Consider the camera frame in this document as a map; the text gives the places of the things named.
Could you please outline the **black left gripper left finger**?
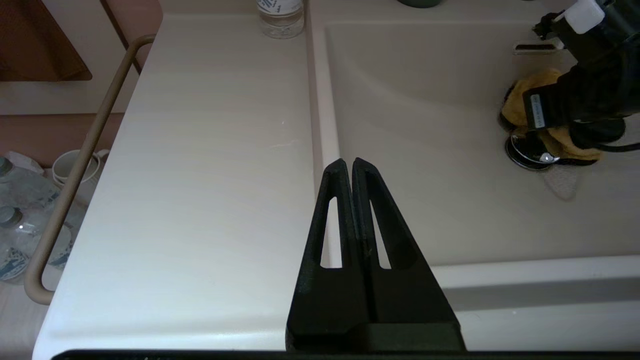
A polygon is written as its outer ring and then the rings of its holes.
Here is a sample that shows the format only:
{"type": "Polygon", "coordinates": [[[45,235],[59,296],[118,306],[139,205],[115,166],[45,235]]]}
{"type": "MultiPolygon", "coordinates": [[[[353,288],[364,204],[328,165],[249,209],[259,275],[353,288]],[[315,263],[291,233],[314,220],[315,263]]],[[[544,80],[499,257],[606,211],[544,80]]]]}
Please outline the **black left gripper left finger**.
{"type": "Polygon", "coordinates": [[[354,202],[345,160],[322,173],[301,266],[286,320],[288,351],[345,351],[351,332],[370,319],[354,202]],[[340,268],[322,266],[330,201],[336,200],[340,268]]]}

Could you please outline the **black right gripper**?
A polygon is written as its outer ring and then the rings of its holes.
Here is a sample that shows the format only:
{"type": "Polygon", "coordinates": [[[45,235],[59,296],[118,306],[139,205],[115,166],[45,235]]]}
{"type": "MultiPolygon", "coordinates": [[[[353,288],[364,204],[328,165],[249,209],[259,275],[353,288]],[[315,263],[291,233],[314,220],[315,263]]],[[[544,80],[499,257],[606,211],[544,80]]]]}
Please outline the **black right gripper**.
{"type": "Polygon", "coordinates": [[[538,82],[522,93],[528,129],[626,127],[628,64],[601,69],[576,65],[563,74],[555,69],[548,74],[551,80],[538,82]]]}

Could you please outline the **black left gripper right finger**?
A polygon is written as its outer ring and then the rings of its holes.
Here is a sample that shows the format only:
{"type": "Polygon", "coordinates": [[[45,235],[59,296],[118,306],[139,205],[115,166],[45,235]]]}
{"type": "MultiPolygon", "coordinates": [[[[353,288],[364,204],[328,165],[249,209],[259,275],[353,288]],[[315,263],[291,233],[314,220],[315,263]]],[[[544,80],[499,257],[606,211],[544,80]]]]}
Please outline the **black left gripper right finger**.
{"type": "Polygon", "coordinates": [[[356,158],[352,197],[359,225],[371,351],[464,351],[459,321],[380,171],[356,158]]]}

